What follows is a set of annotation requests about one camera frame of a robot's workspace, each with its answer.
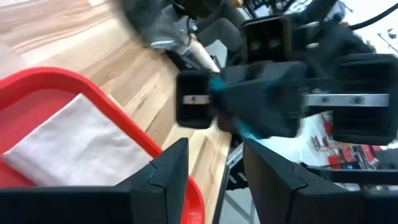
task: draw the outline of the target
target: white napkin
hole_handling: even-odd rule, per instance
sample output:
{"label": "white napkin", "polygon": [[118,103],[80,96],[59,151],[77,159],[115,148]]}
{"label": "white napkin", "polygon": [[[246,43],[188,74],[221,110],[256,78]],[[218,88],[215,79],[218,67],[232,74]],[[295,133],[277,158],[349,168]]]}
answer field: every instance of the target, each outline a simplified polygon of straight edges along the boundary
{"label": "white napkin", "polygon": [[152,157],[80,94],[4,153],[41,186],[116,185]]}

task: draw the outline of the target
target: red tray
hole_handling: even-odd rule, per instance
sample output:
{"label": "red tray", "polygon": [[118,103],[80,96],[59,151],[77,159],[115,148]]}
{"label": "red tray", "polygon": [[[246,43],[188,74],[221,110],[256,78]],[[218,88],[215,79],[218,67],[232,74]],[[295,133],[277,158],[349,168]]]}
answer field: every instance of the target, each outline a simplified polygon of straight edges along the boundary
{"label": "red tray", "polygon": [[[152,157],[162,149],[89,79],[61,68],[30,68],[0,80],[0,153],[8,151],[34,128],[82,93]],[[33,186],[0,161],[0,187]],[[182,213],[184,224],[205,222],[204,203],[188,179]]]}

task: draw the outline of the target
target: wooden table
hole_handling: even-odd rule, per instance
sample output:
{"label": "wooden table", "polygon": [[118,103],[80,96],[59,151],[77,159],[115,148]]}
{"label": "wooden table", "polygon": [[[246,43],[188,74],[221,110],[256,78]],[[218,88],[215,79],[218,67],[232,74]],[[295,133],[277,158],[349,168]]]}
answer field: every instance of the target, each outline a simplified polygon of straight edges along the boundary
{"label": "wooden table", "polygon": [[88,77],[162,148],[190,138],[189,173],[201,189],[206,223],[212,222],[231,136],[214,126],[196,131],[175,124],[177,69],[167,57],[143,49],[112,5],[102,0],[2,1],[0,59],[0,78],[36,66]]}

